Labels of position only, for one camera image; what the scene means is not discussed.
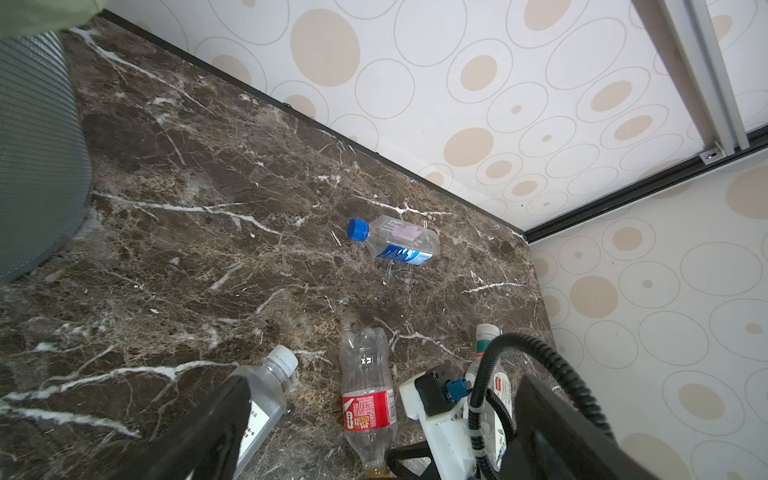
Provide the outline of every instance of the bottle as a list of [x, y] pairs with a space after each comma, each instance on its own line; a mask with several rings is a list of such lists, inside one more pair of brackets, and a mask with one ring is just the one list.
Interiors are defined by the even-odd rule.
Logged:
[[349, 221], [346, 235], [362, 242], [374, 257], [421, 265], [440, 257], [437, 233], [413, 223], [382, 215], [368, 224], [359, 218]]
[[266, 356], [261, 366], [241, 365], [232, 372], [232, 375], [244, 376], [250, 387], [250, 416], [240, 441], [234, 478], [240, 475], [285, 413], [287, 404], [281, 384], [288, 380], [298, 365], [299, 361], [293, 352], [278, 345]]
[[[469, 382], [472, 382], [473, 388], [483, 353], [485, 353], [491, 341], [500, 334], [501, 330], [491, 323], [481, 323], [477, 326], [475, 331], [475, 361], [469, 366], [465, 376]], [[493, 393], [504, 403], [504, 407], [506, 407], [509, 415], [512, 415], [512, 387], [509, 377], [507, 377], [507, 374], [499, 364], [493, 370], [493, 376], [488, 388], [493, 390]], [[502, 466], [502, 456], [507, 449], [507, 439], [504, 435], [502, 421], [499, 420], [498, 415], [496, 415], [496, 412], [493, 411], [493, 408], [487, 402], [483, 403], [480, 413], [480, 430], [483, 434], [488, 458], [491, 460], [492, 465], [496, 465], [496, 470], [498, 471]]]
[[368, 478], [388, 474], [384, 454], [397, 433], [388, 351], [386, 335], [379, 327], [341, 335], [344, 436]]

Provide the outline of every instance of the gray mesh basket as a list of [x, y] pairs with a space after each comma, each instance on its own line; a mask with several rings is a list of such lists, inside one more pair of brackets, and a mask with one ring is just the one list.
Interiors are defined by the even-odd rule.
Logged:
[[88, 211], [90, 187], [61, 38], [0, 39], [0, 283], [69, 240]]

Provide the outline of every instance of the brown marble surface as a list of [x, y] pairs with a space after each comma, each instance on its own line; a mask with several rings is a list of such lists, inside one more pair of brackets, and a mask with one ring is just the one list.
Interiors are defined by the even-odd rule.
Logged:
[[[92, 208], [0, 287], [0, 478], [104, 478], [277, 343], [300, 359], [289, 410], [241, 478], [354, 478], [343, 329], [385, 328], [396, 385], [467, 366], [478, 323], [553, 343], [509, 229], [115, 25], [85, 29], [65, 46]], [[346, 239], [350, 217], [381, 214], [435, 230], [442, 258], [408, 266]], [[396, 444], [421, 440], [397, 406]]]

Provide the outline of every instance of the clear plastic bottle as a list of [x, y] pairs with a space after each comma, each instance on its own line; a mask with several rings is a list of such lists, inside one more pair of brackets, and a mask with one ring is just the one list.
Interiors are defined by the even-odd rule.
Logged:
[[[475, 384], [475, 378], [477, 378], [478, 368], [480, 366], [480, 360], [482, 360], [483, 353], [488, 348], [491, 341], [501, 334], [501, 330], [491, 323], [481, 323], [477, 326], [475, 331], [475, 361], [469, 366], [465, 378]], [[493, 377], [491, 377], [491, 384], [488, 385], [493, 393], [504, 403], [509, 415], [512, 415], [512, 387], [509, 382], [509, 377], [500, 367], [496, 365], [493, 370]], [[485, 440], [485, 449], [488, 453], [488, 458], [492, 463], [495, 462], [496, 470], [502, 465], [502, 456], [507, 449], [507, 439], [504, 435], [504, 428], [502, 427], [502, 421], [498, 419], [498, 415], [493, 411], [493, 408], [486, 402], [483, 404], [482, 412], [480, 413], [480, 430]]]
[[440, 239], [429, 228], [382, 215], [371, 223], [349, 221], [346, 235], [362, 242], [374, 257], [421, 265], [440, 257]]
[[261, 366], [241, 365], [232, 372], [232, 375], [245, 377], [250, 387], [250, 416], [245, 435], [240, 441], [234, 478], [240, 475], [285, 413], [287, 404], [282, 384], [298, 365], [299, 361], [293, 352], [278, 345], [266, 356]]
[[344, 435], [369, 478], [387, 475], [384, 454], [397, 433], [388, 351], [381, 328], [341, 335]]

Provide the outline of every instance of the black edge strip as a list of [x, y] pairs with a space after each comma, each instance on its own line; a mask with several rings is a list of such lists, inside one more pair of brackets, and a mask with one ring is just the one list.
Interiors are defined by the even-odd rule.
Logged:
[[747, 135], [747, 138], [750, 141], [750, 146], [746, 150], [737, 151], [709, 165], [705, 165], [698, 155], [689, 158], [681, 164], [667, 168], [605, 197], [600, 197], [594, 202], [562, 214], [560, 217], [526, 230], [525, 238], [529, 243], [533, 243], [762, 150], [768, 145], [768, 125], [753, 131]]
[[329, 127], [319, 123], [317, 120], [309, 118], [305, 114], [302, 114], [299, 111], [293, 110], [293, 108], [291, 108], [290, 105], [284, 104], [281, 101], [275, 100], [274, 98], [270, 97], [269, 95], [267, 95], [267, 94], [265, 94], [265, 93], [263, 93], [261, 91], [258, 91], [256, 88], [253, 88], [250, 85], [248, 85], [246, 83], [243, 83], [240, 80], [237, 80], [235, 77], [233, 77], [233, 76], [231, 76], [231, 75], [229, 75], [229, 74], [219, 70], [218, 68], [214, 67], [213, 65], [210, 65], [210, 64], [200, 60], [199, 58], [193, 56], [192, 54], [190, 54], [190, 53], [188, 53], [188, 52], [178, 48], [176, 45], [172, 45], [172, 44], [168, 43], [167, 41], [163, 40], [162, 38], [160, 38], [160, 37], [158, 37], [156, 35], [153, 35], [150, 32], [142, 29], [141, 27], [137, 27], [136, 25], [130, 23], [125, 18], [122, 18], [122, 17], [120, 17], [120, 16], [118, 16], [118, 15], [116, 15], [116, 14], [114, 14], [114, 13], [108, 11], [108, 10], [102, 10], [101, 13], [99, 14], [99, 16], [101, 16], [102, 18], [105, 18], [106, 20], [108, 20], [108, 21], [110, 21], [110, 22], [112, 22], [112, 23], [114, 23], [114, 24], [116, 24], [116, 25], [118, 25], [118, 26], [120, 26], [122, 28], [125, 28], [126, 30], [128, 30], [129, 32], [131, 32], [133, 34], [136, 34], [136, 35], [142, 37], [144, 40], [148, 40], [148, 41], [154, 43], [156, 46], [158, 46], [160, 48], [163, 48], [164, 50], [169, 51], [170, 53], [176, 55], [177, 57], [181, 58], [182, 60], [188, 61], [192, 65], [195, 65], [198, 68], [202, 68], [203, 70], [207, 71], [208, 73], [216, 75], [218, 78], [221, 78], [224, 81], [228, 81], [229, 83], [237, 86], [238, 88], [243, 89], [247, 93], [253, 95], [256, 98], [258, 98], [259, 100], [264, 101], [264, 102], [266, 102], [268, 104], [271, 104], [271, 105], [279, 108], [280, 110], [286, 112], [287, 114], [291, 114], [292, 116], [297, 117], [300, 120], [305, 121], [306, 123], [308, 123], [308, 124], [312, 125], [313, 127], [315, 127], [317, 130], [326, 132], [327, 134], [331, 135], [335, 139], [337, 139], [339, 141], [342, 141], [344, 144], [349, 145], [350, 147], [353, 147], [355, 150], [362, 151], [364, 154], [368, 155], [369, 157], [375, 158], [376, 160], [380, 161], [381, 163], [383, 163], [387, 167], [394, 168], [395, 170], [397, 170], [401, 174], [404, 174], [407, 177], [410, 177], [413, 180], [416, 180], [419, 183], [421, 183], [423, 185], [426, 185], [428, 188], [431, 188], [432, 190], [434, 190], [436, 192], [439, 192], [440, 194], [443, 194], [443, 195], [445, 195], [445, 196], [447, 196], [449, 198], [452, 198], [453, 200], [456, 200], [460, 204], [463, 204], [464, 206], [466, 206], [468, 208], [471, 208], [472, 210], [474, 210], [476, 212], [479, 212], [480, 214], [485, 215], [488, 218], [491, 218], [496, 223], [504, 225], [505, 227], [509, 228], [513, 232], [515, 232], [518, 235], [520, 235], [520, 236], [525, 238], [525, 234], [524, 234], [523, 230], [521, 230], [520, 228], [512, 225], [511, 223], [509, 223], [509, 222], [507, 222], [505, 220], [502, 220], [501, 218], [496, 217], [495, 215], [491, 215], [490, 213], [488, 213], [487, 211], [485, 211], [482, 208], [478, 207], [477, 205], [471, 204], [467, 200], [464, 200], [463, 198], [458, 197], [458, 196], [452, 194], [451, 192], [449, 192], [449, 191], [447, 191], [447, 190], [445, 190], [445, 189], [443, 189], [441, 187], [438, 187], [434, 183], [432, 183], [432, 182], [430, 182], [428, 180], [425, 180], [424, 178], [421, 178], [419, 175], [414, 174], [410, 170], [407, 170], [404, 167], [399, 166], [395, 162], [393, 162], [391, 160], [388, 160], [387, 158], [382, 157], [381, 155], [377, 154], [375, 151], [371, 151], [368, 148], [363, 147], [361, 144], [359, 144], [359, 143], [357, 143], [357, 142], [355, 142], [353, 140], [350, 140], [349, 138], [341, 135], [339, 132], [331, 130]]

